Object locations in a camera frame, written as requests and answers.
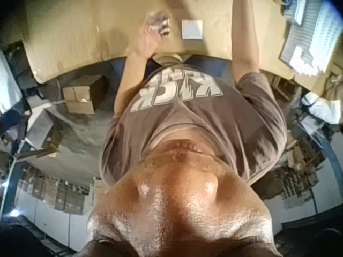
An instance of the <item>person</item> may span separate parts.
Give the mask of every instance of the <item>person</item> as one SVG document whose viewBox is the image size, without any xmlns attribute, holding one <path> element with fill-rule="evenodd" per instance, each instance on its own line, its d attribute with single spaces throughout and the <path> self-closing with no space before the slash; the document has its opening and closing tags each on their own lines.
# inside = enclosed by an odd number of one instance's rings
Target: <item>person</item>
<svg viewBox="0 0 343 257">
<path fill-rule="evenodd" d="M 169 22 L 140 29 L 101 155 L 110 189 L 79 256 L 279 256 L 250 185 L 282 154 L 285 119 L 259 73 L 251 0 L 233 0 L 232 14 L 236 87 L 204 62 L 145 74 Z"/>
</svg>

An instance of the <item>sticky note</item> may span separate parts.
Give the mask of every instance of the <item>sticky note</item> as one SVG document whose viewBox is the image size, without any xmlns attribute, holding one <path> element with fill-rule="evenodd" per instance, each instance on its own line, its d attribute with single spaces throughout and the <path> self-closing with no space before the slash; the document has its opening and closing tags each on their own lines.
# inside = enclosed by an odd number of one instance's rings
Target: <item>sticky note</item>
<svg viewBox="0 0 343 257">
<path fill-rule="evenodd" d="M 182 20 L 183 39 L 203 39 L 202 20 Z"/>
</svg>

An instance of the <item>skin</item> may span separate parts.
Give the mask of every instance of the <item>skin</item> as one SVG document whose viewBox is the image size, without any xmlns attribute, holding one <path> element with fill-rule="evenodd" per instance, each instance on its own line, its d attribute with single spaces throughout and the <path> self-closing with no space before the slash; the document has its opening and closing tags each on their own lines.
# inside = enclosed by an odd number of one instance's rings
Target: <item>skin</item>
<svg viewBox="0 0 343 257">
<path fill-rule="evenodd" d="M 232 28 L 233 74 L 239 81 L 258 72 L 250 0 L 233 0 Z M 160 31 L 146 22 L 130 47 L 116 116 L 141 88 L 146 61 L 162 40 Z M 139 256 L 278 255 L 269 211 L 220 154 L 203 131 L 161 135 L 95 208 L 90 239 L 128 244 Z"/>
</svg>

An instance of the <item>workbench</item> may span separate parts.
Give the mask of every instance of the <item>workbench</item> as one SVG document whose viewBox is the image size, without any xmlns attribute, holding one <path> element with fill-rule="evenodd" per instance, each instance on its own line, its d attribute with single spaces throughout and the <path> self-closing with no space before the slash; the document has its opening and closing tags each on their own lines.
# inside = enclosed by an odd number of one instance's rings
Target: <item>workbench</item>
<svg viewBox="0 0 343 257">
<path fill-rule="evenodd" d="M 171 37 L 158 52 L 232 58 L 232 0 L 38 0 L 27 1 L 23 8 L 2 30 L 5 42 L 1 44 L 22 38 L 39 83 L 125 56 L 147 13 L 158 10 L 166 10 L 171 17 Z M 287 27 L 280 6 L 272 0 L 253 0 L 253 10 L 260 68 L 285 79 L 294 78 L 294 71 L 279 59 Z M 182 40 L 182 19 L 202 20 L 203 40 Z M 313 90 L 310 84 L 302 86 Z"/>
</svg>

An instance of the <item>brown t-shirt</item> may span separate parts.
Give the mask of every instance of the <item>brown t-shirt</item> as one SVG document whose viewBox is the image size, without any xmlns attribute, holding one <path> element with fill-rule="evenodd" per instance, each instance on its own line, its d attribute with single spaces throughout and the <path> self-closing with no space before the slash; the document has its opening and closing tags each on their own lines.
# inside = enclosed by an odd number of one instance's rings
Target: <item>brown t-shirt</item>
<svg viewBox="0 0 343 257">
<path fill-rule="evenodd" d="M 285 119 L 261 73 L 244 75 L 237 88 L 187 66 L 155 74 L 110 123 L 101 154 L 103 181 L 112 186 L 160 133 L 176 126 L 207 131 L 239 176 L 250 185 L 260 179 L 285 147 Z"/>
</svg>

